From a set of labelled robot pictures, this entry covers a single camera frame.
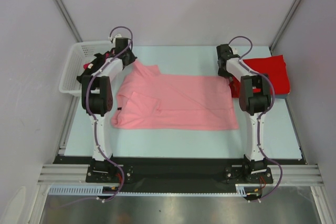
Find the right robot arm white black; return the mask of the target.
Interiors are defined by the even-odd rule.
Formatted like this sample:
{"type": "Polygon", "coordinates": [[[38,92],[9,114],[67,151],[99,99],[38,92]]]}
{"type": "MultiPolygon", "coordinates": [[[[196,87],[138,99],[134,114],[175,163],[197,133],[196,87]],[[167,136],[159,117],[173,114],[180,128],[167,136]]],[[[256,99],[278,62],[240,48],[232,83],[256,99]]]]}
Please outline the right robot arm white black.
{"type": "Polygon", "coordinates": [[[244,64],[228,44],[216,47],[218,75],[239,80],[239,107],[245,113],[247,144],[241,167],[226,167],[224,174],[229,184],[272,184],[271,169],[263,148],[266,112],[272,105],[269,80],[244,64]]]}

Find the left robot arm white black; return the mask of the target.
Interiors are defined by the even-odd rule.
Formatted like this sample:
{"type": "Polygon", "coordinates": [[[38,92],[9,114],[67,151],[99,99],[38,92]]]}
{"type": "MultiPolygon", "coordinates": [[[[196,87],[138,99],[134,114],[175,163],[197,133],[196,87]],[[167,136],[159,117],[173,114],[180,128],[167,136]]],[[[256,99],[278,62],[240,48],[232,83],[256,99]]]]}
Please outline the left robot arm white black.
{"type": "Polygon", "coordinates": [[[121,172],[111,163],[110,112],[113,107],[111,81],[137,57],[132,52],[132,40],[125,37],[112,39],[112,49],[97,53],[84,72],[77,77],[81,84],[81,105],[90,116],[93,130],[93,156],[87,170],[88,183],[121,182],[121,172]]]}

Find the pink t shirt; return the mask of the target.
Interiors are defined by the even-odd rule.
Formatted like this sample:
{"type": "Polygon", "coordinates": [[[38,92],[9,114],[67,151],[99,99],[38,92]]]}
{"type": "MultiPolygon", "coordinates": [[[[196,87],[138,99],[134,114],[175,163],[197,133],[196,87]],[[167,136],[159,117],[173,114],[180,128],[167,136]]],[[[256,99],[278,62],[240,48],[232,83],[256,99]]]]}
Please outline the pink t shirt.
{"type": "Polygon", "coordinates": [[[136,61],[117,95],[111,125],[125,130],[239,128],[227,79],[163,74],[136,61]]]}

